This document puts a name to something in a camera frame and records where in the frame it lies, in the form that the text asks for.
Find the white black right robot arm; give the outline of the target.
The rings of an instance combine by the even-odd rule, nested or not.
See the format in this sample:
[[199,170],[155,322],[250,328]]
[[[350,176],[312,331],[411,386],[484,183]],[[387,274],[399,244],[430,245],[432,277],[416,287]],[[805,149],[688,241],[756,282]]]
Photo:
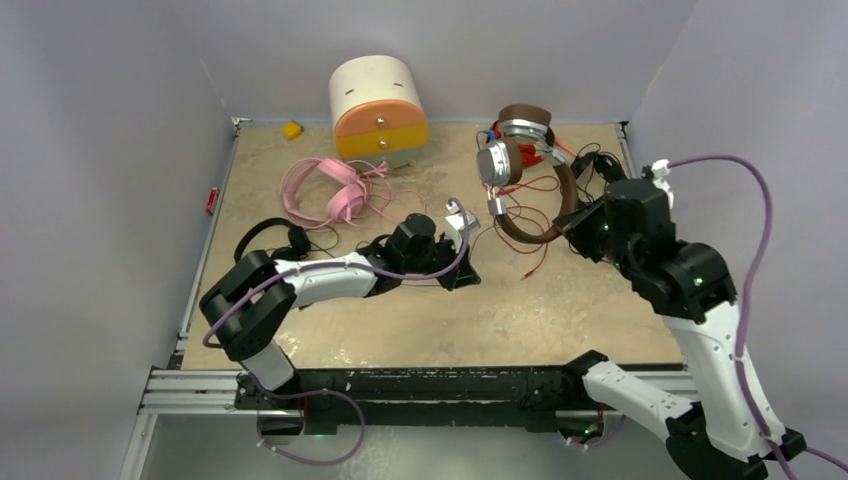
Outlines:
[[775,416],[746,355],[735,351],[741,309],[723,257],[676,236],[672,193],[662,180],[610,184],[595,202],[556,218],[582,257],[612,263],[671,332],[692,377],[689,400],[591,352],[561,381],[576,407],[611,407],[661,440],[691,479],[764,479],[769,461],[805,450],[803,435]]

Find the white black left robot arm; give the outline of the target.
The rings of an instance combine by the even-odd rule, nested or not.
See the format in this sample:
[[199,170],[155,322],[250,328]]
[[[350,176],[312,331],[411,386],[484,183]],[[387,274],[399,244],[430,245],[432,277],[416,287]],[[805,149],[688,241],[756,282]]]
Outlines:
[[479,219],[456,211],[445,221],[444,233],[437,236],[429,216],[413,213],[393,232],[325,260],[246,254],[199,301],[210,325],[205,346],[222,349],[240,364],[272,408],[289,407],[298,395],[297,373],[274,337],[290,311],[337,298],[374,297],[411,281],[435,280],[448,291],[480,283],[469,260]]

